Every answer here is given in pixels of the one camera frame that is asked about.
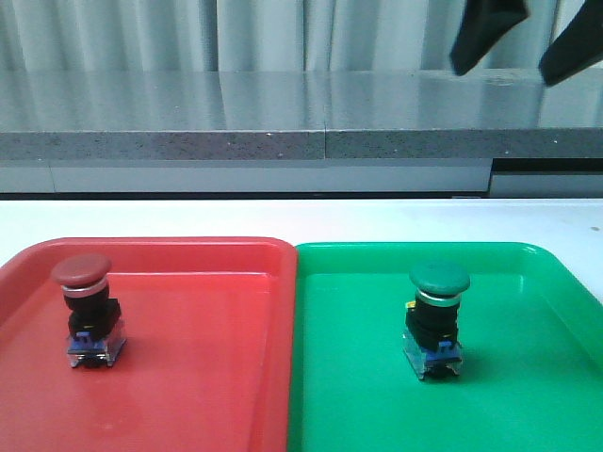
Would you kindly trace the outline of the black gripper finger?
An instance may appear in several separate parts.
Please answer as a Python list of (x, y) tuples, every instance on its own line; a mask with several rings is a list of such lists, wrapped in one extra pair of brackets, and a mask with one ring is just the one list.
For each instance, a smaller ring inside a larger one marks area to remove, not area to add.
[(514, 26), (528, 18), (522, 0), (467, 0), (449, 59), (453, 72), (471, 71)]
[(552, 87), (602, 60), (602, 1), (587, 0), (549, 45), (539, 62), (546, 86)]

